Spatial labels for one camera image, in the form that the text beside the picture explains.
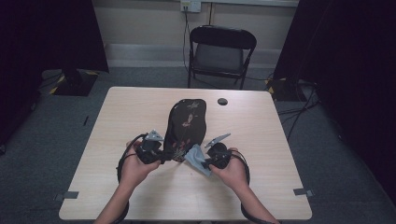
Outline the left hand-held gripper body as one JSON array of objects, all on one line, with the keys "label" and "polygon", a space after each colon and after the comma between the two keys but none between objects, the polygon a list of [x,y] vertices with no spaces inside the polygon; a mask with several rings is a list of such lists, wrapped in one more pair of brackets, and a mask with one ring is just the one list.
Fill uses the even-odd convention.
[{"label": "left hand-held gripper body", "polygon": [[164,141],[163,137],[156,131],[152,130],[141,136],[142,143],[136,149],[136,154],[143,163],[151,164],[155,161],[164,163],[164,154],[160,146]]}]

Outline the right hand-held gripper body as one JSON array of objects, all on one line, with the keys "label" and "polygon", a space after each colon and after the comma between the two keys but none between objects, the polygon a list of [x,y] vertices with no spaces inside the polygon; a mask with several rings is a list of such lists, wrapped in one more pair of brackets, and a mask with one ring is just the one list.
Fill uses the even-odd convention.
[{"label": "right hand-held gripper body", "polygon": [[212,165],[219,169],[224,169],[228,165],[232,155],[232,152],[222,143],[222,140],[228,136],[230,136],[229,133],[218,136],[205,145],[205,148],[208,148],[206,154],[214,161]]}]

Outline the person's right hand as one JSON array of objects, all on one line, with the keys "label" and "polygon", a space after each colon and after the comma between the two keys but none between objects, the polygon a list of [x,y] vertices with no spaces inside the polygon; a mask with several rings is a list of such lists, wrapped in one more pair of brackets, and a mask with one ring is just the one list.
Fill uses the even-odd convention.
[{"label": "person's right hand", "polygon": [[220,169],[214,165],[210,165],[209,168],[227,187],[233,191],[238,191],[248,186],[246,168],[242,159],[239,157],[240,153],[238,149],[231,147],[231,152],[232,156],[225,168]]}]

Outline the person's left hand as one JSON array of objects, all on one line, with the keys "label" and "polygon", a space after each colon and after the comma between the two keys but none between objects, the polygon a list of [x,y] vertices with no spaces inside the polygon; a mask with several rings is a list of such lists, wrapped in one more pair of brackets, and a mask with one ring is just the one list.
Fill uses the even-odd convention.
[{"label": "person's left hand", "polygon": [[128,189],[137,187],[150,172],[156,170],[161,164],[159,161],[150,164],[143,163],[135,153],[140,144],[140,141],[134,143],[130,141],[126,144],[126,154],[123,156],[120,173],[120,185]]}]

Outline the grey tape strip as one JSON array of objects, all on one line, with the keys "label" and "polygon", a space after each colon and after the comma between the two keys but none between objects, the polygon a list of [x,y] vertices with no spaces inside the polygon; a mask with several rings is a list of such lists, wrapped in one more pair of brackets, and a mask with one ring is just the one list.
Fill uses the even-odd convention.
[{"label": "grey tape strip", "polygon": [[57,202],[62,202],[64,199],[76,199],[77,197],[77,191],[67,191],[65,193],[56,194],[54,200]]},{"label": "grey tape strip", "polygon": [[293,190],[294,195],[298,196],[298,195],[305,195],[306,197],[312,197],[315,195],[314,191],[311,189],[294,189]]}]

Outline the black stand base striped tape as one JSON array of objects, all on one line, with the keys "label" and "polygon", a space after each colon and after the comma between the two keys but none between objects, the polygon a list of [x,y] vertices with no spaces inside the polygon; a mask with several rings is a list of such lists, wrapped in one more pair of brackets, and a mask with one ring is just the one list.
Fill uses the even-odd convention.
[{"label": "black stand base striped tape", "polygon": [[298,84],[295,80],[290,78],[268,79],[265,84],[275,101],[297,102],[299,100]]},{"label": "black stand base striped tape", "polygon": [[61,77],[49,91],[53,95],[88,96],[99,74],[89,70],[62,70]]}]

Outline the black folding chair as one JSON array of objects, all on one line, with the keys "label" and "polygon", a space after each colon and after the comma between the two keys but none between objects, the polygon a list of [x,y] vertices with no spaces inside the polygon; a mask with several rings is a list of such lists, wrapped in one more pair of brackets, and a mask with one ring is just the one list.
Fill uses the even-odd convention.
[{"label": "black folding chair", "polygon": [[256,37],[243,29],[202,25],[190,32],[188,87],[196,74],[233,78],[242,90]]}]

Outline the black curtain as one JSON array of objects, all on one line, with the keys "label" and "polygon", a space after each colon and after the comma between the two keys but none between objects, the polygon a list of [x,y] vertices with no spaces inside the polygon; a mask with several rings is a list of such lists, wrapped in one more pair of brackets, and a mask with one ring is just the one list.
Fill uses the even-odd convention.
[{"label": "black curtain", "polygon": [[92,0],[0,0],[0,146],[53,69],[108,70]]},{"label": "black curtain", "polygon": [[274,77],[317,83],[396,205],[396,0],[299,0]]}]

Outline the white wall socket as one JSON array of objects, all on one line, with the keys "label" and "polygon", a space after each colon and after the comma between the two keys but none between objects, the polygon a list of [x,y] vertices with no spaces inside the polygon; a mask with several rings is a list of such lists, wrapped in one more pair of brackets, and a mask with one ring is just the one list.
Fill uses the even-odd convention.
[{"label": "white wall socket", "polygon": [[180,11],[200,13],[202,9],[202,3],[194,0],[180,0]]}]

